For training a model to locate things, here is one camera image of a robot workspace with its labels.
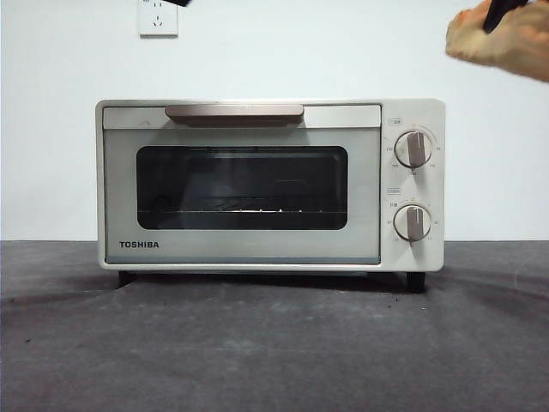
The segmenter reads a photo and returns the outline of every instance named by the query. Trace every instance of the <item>toaster oven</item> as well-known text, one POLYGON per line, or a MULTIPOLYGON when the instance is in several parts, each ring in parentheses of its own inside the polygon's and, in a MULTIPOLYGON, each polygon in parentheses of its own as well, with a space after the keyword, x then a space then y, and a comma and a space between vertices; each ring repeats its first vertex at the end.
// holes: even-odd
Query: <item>toaster oven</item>
POLYGON ((434 99, 101 101, 100 265, 420 290, 443 266, 444 118, 434 99))

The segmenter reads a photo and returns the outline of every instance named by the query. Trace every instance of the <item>temperature knob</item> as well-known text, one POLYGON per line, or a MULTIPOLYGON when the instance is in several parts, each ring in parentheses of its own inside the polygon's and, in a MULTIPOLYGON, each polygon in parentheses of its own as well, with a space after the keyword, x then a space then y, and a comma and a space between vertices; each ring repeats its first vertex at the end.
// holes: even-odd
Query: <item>temperature knob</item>
POLYGON ((405 167, 421 167, 429 161, 432 145, 421 131, 409 131, 400 136, 395 145, 395 156, 405 167))

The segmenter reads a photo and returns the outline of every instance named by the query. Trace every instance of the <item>glass window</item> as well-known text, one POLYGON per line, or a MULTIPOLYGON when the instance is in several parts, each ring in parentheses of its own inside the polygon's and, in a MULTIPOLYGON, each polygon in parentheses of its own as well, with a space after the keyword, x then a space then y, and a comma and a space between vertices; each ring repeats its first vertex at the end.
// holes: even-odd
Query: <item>glass window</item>
POLYGON ((347 223, 341 147, 147 146, 137 153, 146 229, 337 230, 347 223))

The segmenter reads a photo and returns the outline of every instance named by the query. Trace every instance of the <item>toshiba logo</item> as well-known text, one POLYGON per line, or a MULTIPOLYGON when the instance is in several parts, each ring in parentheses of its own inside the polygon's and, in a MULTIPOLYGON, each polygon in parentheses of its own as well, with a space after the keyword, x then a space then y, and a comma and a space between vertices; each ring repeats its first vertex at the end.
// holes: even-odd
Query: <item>toshiba logo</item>
POLYGON ((160 245, 158 242, 118 242, 120 247, 126 249, 156 249, 160 245))

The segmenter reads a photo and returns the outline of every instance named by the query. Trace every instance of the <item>white knob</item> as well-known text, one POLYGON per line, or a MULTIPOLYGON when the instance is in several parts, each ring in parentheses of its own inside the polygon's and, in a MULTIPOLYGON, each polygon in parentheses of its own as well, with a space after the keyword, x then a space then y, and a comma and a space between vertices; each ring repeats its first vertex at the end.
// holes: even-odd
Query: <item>white knob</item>
POLYGON ((432 144, 421 131, 409 131, 400 136, 395 145, 395 156, 405 167, 421 167, 429 161, 432 144))
POLYGON ((431 217, 421 206, 409 204, 396 212, 394 225, 403 239, 417 242, 431 230, 431 217))

